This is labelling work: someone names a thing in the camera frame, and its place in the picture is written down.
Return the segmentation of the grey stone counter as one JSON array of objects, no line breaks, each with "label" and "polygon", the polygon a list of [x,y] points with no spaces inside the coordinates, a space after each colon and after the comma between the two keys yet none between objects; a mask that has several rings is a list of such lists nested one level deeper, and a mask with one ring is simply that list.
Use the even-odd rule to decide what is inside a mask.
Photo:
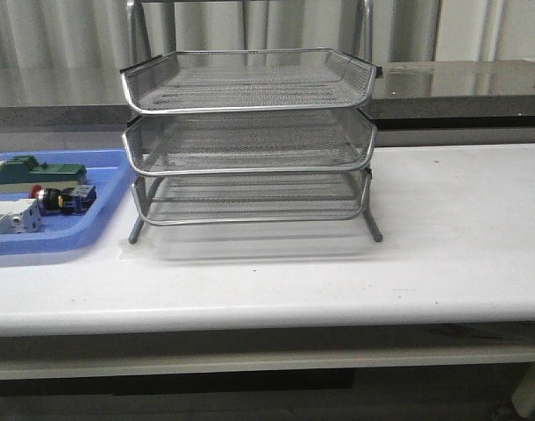
[{"label": "grey stone counter", "polygon": [[[386,63],[364,111],[385,130],[534,127],[535,62]],[[121,126],[131,115],[116,68],[0,69],[0,129]]]}]

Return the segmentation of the blue plastic tray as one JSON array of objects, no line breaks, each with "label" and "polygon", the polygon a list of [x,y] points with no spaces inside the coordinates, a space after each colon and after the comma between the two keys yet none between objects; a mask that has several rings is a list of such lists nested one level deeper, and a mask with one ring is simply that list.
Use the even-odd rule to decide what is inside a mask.
[{"label": "blue plastic tray", "polygon": [[59,253],[93,244],[134,181],[122,149],[15,151],[0,153],[0,161],[18,155],[32,155],[39,163],[83,165],[87,183],[96,187],[96,201],[83,215],[42,217],[38,232],[0,235],[0,255]]}]

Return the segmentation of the white circuit breaker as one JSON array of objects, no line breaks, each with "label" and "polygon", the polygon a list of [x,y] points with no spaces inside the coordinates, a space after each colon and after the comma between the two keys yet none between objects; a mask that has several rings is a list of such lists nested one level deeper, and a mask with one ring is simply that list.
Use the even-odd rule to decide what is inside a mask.
[{"label": "white circuit breaker", "polygon": [[0,201],[0,235],[37,232],[41,215],[35,199]]}]

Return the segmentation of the silver mesh tray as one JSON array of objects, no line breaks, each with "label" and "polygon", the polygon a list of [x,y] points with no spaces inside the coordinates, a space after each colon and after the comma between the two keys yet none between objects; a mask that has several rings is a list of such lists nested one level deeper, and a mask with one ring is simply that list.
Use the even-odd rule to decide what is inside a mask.
[{"label": "silver mesh tray", "polygon": [[140,175],[334,172],[366,167],[376,133],[345,108],[140,117],[122,140]]},{"label": "silver mesh tray", "polygon": [[367,103],[381,70],[332,48],[179,51],[120,72],[142,115],[349,108]]},{"label": "silver mesh tray", "polygon": [[138,177],[139,216],[158,226],[346,220],[366,208],[366,170]]}]

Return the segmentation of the green electrical switch block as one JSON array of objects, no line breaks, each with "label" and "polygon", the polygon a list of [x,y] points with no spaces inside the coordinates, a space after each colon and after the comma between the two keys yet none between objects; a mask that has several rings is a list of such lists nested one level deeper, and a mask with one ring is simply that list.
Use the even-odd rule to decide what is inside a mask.
[{"label": "green electrical switch block", "polygon": [[33,155],[18,155],[0,165],[0,193],[24,193],[34,185],[65,189],[85,184],[82,164],[38,162]]}]

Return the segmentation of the red emergency stop button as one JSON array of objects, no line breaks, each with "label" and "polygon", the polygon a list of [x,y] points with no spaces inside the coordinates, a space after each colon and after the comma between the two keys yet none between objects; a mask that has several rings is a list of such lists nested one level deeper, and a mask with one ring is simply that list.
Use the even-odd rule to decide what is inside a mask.
[{"label": "red emergency stop button", "polygon": [[96,197],[95,185],[51,189],[36,184],[30,189],[30,198],[36,200],[42,215],[82,215],[89,210]]}]

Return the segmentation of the silver metal rack frame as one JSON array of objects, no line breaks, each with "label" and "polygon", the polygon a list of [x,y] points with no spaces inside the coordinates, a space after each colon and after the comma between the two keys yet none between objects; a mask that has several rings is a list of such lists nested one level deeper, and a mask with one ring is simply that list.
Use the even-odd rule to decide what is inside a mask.
[{"label": "silver metal rack frame", "polygon": [[[161,54],[152,56],[144,4],[175,4],[175,1],[127,1],[127,28],[129,58],[133,66],[157,61]],[[373,58],[373,33],[374,33],[374,2],[365,0],[357,1],[355,5],[355,18],[352,39],[354,53],[362,52],[364,59],[369,61]],[[370,210],[370,197],[361,211],[367,228],[375,242],[383,240],[382,233]]]}]

